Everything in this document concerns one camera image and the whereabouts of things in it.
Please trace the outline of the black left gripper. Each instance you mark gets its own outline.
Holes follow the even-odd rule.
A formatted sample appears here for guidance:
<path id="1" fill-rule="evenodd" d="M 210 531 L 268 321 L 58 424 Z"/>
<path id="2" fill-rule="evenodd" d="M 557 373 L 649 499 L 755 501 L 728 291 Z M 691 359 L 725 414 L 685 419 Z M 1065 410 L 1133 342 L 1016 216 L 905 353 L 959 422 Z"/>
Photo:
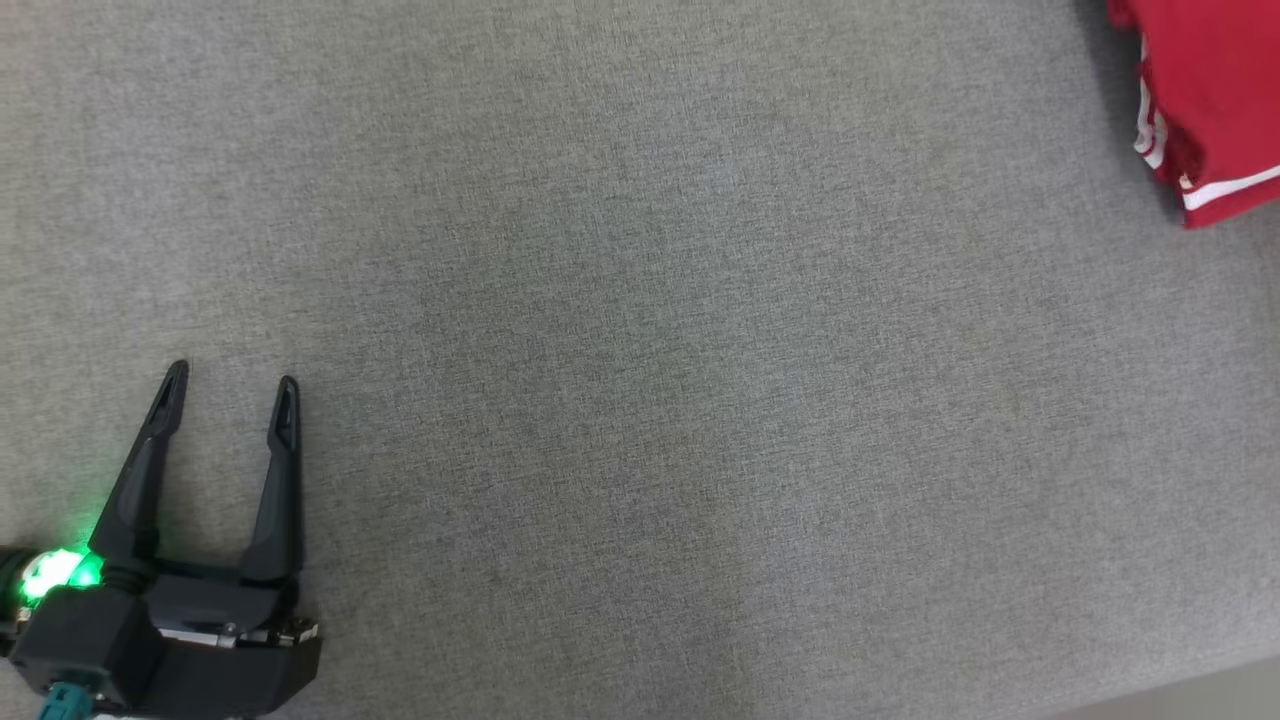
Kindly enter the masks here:
<path id="1" fill-rule="evenodd" d="M 300 387 L 280 378 L 253 533 L 239 564 L 219 568 L 156 552 L 166 455 L 188 379 L 186 360 L 169 366 L 90 537 L 92 552 L 64 568 L 56 551 L 0 544 L 0 661 L 22 680 L 9 656 L 45 594 L 59 585 L 137 596 L 165 638 L 140 707 L 102 708 L 93 701 L 87 719 L 256 719 L 317 675 L 319 626 L 296 612 L 305 565 Z M 45 702 L 49 691 L 35 692 Z"/>

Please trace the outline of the red shirt white striped sleeves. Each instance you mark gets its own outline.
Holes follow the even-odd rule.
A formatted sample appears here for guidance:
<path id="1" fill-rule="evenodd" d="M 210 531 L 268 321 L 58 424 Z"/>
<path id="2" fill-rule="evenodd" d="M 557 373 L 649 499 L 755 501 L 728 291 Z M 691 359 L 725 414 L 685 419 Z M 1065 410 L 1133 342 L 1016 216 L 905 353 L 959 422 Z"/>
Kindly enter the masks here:
<path id="1" fill-rule="evenodd" d="M 1188 229 L 1280 201 L 1280 0 L 1106 0 L 1140 41 L 1135 151 Z"/>

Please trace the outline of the grey fabric sofa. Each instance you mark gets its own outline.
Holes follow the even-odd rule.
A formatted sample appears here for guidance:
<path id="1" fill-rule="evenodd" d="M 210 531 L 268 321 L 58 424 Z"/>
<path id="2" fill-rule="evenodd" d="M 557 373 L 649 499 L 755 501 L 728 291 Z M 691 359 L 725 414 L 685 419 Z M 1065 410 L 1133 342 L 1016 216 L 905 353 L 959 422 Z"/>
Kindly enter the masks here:
<path id="1" fill-rule="evenodd" d="M 1036 716 L 1280 656 L 1280 208 L 1183 229 L 1106 0 L 0 0 L 0 542 L 191 365 L 288 720 Z"/>

